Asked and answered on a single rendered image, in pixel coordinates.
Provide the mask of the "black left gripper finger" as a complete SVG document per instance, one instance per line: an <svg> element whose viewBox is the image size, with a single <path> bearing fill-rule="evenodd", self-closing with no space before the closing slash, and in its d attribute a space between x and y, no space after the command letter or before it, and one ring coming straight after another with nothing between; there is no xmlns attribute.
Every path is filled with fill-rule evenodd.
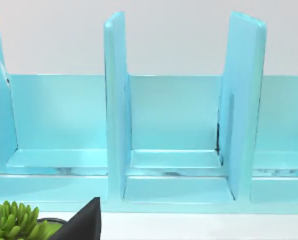
<svg viewBox="0 0 298 240"><path fill-rule="evenodd" d="M101 240L101 231L101 199L94 197L53 234L53 240Z"/></svg>

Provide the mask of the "green succulent plant pot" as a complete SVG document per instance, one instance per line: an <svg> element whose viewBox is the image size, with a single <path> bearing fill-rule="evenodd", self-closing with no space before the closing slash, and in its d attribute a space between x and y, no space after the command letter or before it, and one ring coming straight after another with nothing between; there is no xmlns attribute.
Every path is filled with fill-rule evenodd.
<svg viewBox="0 0 298 240"><path fill-rule="evenodd" d="M40 218L40 209L16 201L0 203L0 240L49 240L67 222Z"/></svg>

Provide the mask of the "light blue rack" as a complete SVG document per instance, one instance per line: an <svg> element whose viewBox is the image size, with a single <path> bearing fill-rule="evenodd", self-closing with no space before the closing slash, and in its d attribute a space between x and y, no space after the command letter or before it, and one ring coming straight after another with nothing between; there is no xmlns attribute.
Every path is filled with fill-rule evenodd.
<svg viewBox="0 0 298 240"><path fill-rule="evenodd" d="M264 75L266 24L229 17L221 75L131 75L125 15L104 75L7 73L0 202L78 211L298 214L298 75Z"/></svg>

